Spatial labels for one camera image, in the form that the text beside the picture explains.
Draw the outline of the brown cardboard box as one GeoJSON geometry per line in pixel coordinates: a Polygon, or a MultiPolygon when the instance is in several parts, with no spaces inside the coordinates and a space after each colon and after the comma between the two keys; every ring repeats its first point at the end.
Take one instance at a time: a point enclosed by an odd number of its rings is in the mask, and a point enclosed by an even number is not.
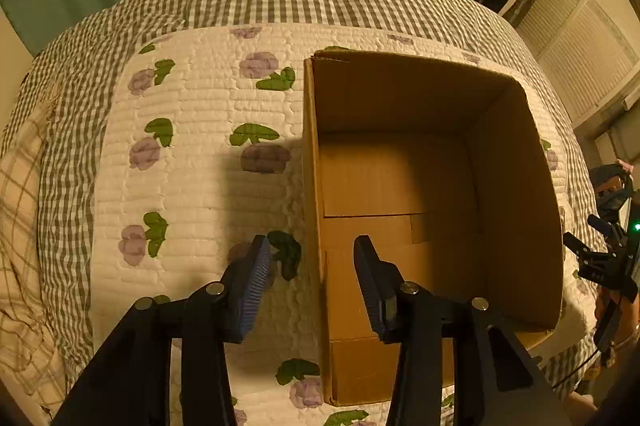
{"type": "Polygon", "coordinates": [[[432,294],[486,299],[539,345],[561,314],[558,202],[542,146],[554,126],[512,71],[381,52],[305,62],[304,181],[318,258],[326,400],[390,398],[399,350],[372,331],[357,237],[432,294]]]}

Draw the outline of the white louvered wardrobe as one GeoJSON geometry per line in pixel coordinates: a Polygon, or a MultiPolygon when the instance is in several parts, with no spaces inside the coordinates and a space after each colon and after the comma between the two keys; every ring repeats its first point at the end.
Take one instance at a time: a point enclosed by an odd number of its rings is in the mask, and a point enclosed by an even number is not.
{"type": "Polygon", "coordinates": [[[639,21],[628,0],[535,0],[518,33],[575,126],[639,71],[639,21]]]}

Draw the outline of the grey gingham bedspread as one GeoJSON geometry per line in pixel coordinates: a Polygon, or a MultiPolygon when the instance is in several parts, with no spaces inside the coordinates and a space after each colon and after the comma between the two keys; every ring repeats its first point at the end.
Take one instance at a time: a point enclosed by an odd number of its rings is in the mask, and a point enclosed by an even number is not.
{"type": "Polygon", "coordinates": [[[277,26],[281,65],[299,69],[320,43],[391,48],[512,69],[537,92],[537,115],[563,223],[589,244],[594,207],[587,166],[567,112],[525,42],[469,0],[121,0],[67,29],[36,57],[3,130],[5,154],[25,120],[51,105],[41,158],[37,248],[42,301],[64,363],[66,394],[91,356],[90,261],[94,183],[117,79],[130,62],[152,68],[190,29],[220,27],[230,42],[277,26]]]}

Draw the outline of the beige plaid blanket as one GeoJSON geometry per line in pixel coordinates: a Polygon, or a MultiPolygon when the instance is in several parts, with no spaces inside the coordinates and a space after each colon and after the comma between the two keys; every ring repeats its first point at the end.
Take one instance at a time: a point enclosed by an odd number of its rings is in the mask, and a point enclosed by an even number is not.
{"type": "Polygon", "coordinates": [[[1,157],[1,368],[53,420],[64,363],[42,301],[37,248],[41,158],[51,105],[30,115],[1,157]]]}

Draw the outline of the white floral quilted blanket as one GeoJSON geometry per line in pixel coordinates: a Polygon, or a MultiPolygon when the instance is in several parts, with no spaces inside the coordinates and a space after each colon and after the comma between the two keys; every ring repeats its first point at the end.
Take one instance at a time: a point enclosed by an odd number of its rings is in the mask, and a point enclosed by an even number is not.
{"type": "Polygon", "coordinates": [[[584,235],[589,186],[570,174],[546,78],[497,56],[387,30],[275,24],[205,28],[158,40],[120,74],[94,189],[93,340],[138,298],[179,299],[214,279],[257,234],[273,270],[258,320],[228,350],[244,425],[381,425],[386,403],[322,399],[320,307],[312,289],[303,185],[304,63],[321,50],[378,51],[501,71],[521,83],[546,152],[561,227],[584,235]]]}

